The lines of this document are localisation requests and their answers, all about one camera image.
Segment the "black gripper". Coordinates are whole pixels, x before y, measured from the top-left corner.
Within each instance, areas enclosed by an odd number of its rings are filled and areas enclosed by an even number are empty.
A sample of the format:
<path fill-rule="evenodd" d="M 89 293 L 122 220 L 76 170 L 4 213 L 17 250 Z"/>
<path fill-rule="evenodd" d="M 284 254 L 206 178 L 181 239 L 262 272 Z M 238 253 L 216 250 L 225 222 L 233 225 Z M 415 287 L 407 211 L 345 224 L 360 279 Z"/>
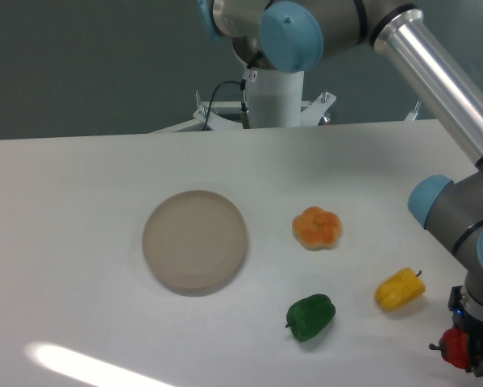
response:
<path fill-rule="evenodd" d="M 448 300 L 452 321 L 469 337 L 467 373 L 483 377 L 483 305 L 475 300 L 464 285 L 453 286 Z"/>

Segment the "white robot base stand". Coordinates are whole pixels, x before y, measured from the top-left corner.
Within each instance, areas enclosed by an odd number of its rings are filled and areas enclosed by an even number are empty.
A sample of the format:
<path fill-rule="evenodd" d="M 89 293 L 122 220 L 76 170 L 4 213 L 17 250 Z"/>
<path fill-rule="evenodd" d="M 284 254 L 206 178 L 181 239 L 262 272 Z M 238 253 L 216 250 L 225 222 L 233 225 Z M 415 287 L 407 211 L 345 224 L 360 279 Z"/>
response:
<path fill-rule="evenodd" d="M 304 101 L 304 73 L 246 68 L 240 81 L 218 84 L 208 101 L 195 94 L 193 118 L 156 130 L 157 134 L 198 131 L 237 131 L 275 127 L 315 127 L 331 123 L 330 108 L 337 97 L 327 91 Z M 226 85 L 239 87 L 238 102 L 222 102 L 216 94 Z"/>

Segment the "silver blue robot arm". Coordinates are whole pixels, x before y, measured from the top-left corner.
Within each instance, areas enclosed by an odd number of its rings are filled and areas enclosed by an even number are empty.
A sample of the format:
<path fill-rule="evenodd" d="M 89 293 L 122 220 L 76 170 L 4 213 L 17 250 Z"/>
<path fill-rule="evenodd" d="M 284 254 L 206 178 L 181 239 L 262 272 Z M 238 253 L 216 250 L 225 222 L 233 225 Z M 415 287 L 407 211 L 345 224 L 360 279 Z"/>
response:
<path fill-rule="evenodd" d="M 409 1 L 200 1 L 213 40 L 231 39 L 248 72 L 301 74 L 361 44 L 386 56 L 476 172 L 419 183 L 408 200 L 417 222 L 467 271 L 452 288 L 452 327 L 435 349 L 483 377 L 483 94 L 429 32 Z"/>

